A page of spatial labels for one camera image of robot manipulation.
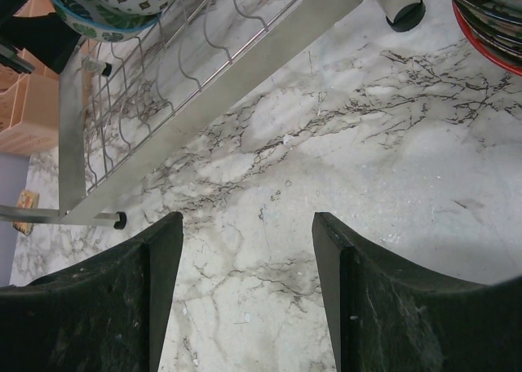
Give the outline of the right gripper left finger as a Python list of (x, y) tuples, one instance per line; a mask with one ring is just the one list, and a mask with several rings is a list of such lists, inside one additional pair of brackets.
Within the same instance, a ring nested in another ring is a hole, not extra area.
[(131, 239), (1, 289), (3, 371), (156, 371), (184, 241), (171, 212)]

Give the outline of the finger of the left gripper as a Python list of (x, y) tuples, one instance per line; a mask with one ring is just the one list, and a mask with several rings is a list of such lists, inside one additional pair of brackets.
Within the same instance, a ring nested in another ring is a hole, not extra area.
[(56, 14), (12, 16), (1, 25), (1, 37), (25, 49), (56, 74), (61, 74), (81, 35)]

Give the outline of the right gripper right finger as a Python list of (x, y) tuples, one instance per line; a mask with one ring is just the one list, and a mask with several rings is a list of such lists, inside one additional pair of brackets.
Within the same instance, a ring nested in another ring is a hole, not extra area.
[(482, 285), (432, 271), (326, 212), (312, 239), (337, 370), (520, 370), (519, 278)]

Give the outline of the steel two-tier dish rack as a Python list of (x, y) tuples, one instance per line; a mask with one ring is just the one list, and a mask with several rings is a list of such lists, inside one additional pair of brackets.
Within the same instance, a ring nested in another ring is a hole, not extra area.
[[(8, 223), (123, 229), (117, 200), (364, 0), (175, 0), (124, 42), (82, 38), (59, 74), (58, 202), (4, 205)], [(374, 0), (404, 32), (425, 0)]]

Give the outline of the green patterned small bowl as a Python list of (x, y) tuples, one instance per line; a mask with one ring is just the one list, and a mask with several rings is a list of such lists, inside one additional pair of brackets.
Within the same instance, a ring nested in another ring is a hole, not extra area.
[(156, 15), (134, 15), (107, 8), (100, 0), (50, 0), (68, 27), (98, 42), (124, 42), (159, 21)]

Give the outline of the dark red patterned bowl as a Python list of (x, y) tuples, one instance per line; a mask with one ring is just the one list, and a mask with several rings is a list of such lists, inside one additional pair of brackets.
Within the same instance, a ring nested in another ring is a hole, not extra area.
[(454, 0), (474, 12), (506, 24), (521, 24), (521, 9), (508, 0)]

